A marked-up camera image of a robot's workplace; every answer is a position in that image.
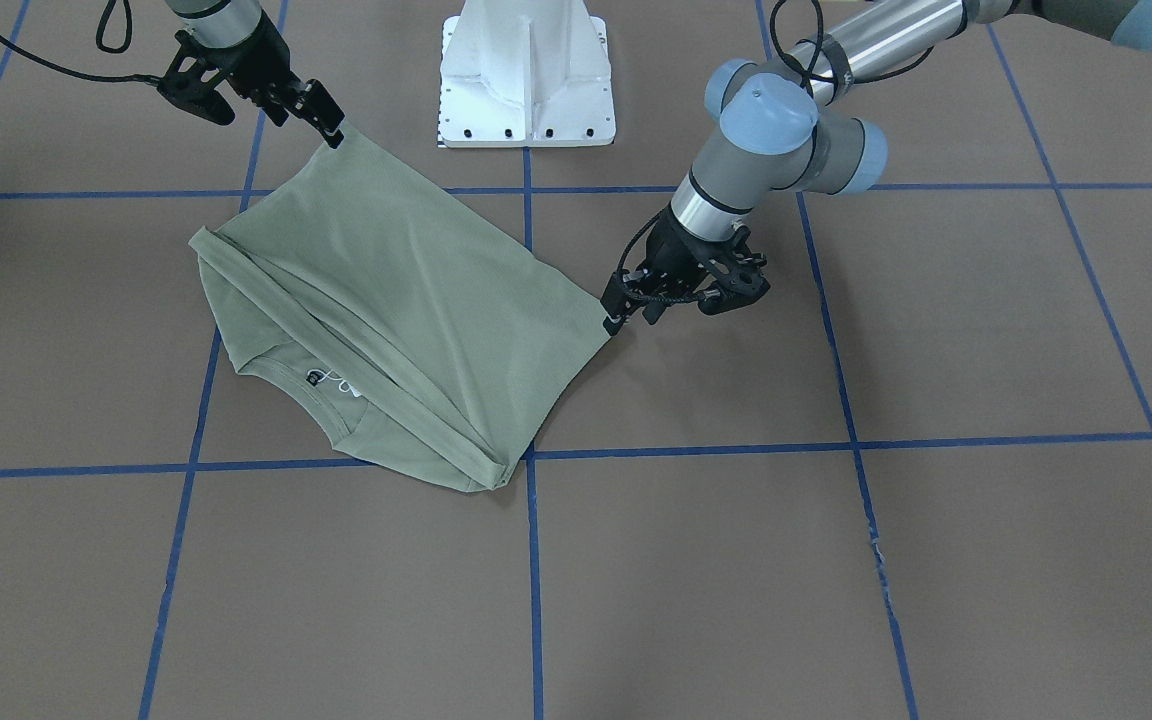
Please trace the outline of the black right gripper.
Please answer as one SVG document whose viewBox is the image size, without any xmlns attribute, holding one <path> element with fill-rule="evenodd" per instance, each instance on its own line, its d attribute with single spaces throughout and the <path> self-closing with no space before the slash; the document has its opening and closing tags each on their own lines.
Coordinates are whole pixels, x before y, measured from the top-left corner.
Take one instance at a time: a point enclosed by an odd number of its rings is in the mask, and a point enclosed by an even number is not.
<svg viewBox="0 0 1152 720">
<path fill-rule="evenodd" d="M 338 103 L 320 82 L 301 79 L 291 70 L 291 51 L 276 26 L 256 26 L 251 37 L 232 47 L 206 47 L 184 29 L 175 33 L 177 54 L 156 82 L 156 91 L 175 108 L 229 126 L 236 114 L 218 88 L 227 83 L 242 99 L 265 111 L 271 122 L 305 120 L 323 131 L 329 149 L 344 141 Z"/>
</svg>

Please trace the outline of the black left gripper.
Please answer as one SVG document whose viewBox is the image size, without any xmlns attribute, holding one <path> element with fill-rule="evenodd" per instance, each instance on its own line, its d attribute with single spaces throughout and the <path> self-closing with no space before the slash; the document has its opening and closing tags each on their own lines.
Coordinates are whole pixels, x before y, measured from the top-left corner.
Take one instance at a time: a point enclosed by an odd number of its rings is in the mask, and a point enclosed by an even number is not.
<svg viewBox="0 0 1152 720">
<path fill-rule="evenodd" d="M 708 242 L 687 232 L 662 209 L 628 241 L 602 291 L 602 328 L 616 338 L 636 311 L 654 325 L 668 306 L 694 304 L 703 314 L 753 305 L 770 291 L 765 255 L 748 247 L 750 229 L 737 222 L 730 237 Z"/>
</svg>

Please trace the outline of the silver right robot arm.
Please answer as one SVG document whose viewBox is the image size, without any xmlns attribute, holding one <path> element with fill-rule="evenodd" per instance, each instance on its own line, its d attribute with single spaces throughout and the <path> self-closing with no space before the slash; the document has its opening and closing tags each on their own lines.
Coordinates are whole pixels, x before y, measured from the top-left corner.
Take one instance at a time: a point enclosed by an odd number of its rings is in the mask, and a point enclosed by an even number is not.
<svg viewBox="0 0 1152 720">
<path fill-rule="evenodd" d="M 175 108 L 217 126 L 236 119 L 218 90 L 227 83 L 275 126 L 288 118 L 305 120 L 323 141 L 338 149 L 346 118 L 332 94 L 316 79 L 291 70 L 291 50 L 259 1 L 169 1 L 182 22 L 175 33 L 177 54 L 156 91 Z"/>
</svg>

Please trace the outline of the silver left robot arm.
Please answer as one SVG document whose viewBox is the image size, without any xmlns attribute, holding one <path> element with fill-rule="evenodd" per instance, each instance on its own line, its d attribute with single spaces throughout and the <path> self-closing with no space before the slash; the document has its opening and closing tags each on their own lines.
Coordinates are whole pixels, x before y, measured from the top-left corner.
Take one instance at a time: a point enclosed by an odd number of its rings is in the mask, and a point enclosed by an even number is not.
<svg viewBox="0 0 1152 720">
<path fill-rule="evenodd" d="M 877 1 L 838 26 L 765 61 L 733 59 L 710 77 L 717 128 L 677 190 L 634 236 L 643 260 L 613 270 L 604 328 L 632 314 L 658 323 L 668 306 L 703 314 L 749 306 L 770 290 L 748 218 L 780 191 L 861 194 L 881 179 L 888 142 L 876 124 L 831 108 L 859 85 L 914 69 L 940 41 L 1023 14 L 1152 53 L 1152 1 Z"/>
</svg>

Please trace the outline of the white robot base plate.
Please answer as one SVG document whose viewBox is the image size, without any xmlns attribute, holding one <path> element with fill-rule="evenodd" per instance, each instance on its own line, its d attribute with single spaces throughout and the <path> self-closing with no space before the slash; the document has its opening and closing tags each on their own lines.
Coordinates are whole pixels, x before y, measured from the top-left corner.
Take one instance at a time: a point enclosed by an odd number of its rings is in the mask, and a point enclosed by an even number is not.
<svg viewBox="0 0 1152 720">
<path fill-rule="evenodd" d="M 444 18 L 444 149 L 607 146 L 617 132 L 607 24 L 584 1 L 467 1 Z"/>
</svg>

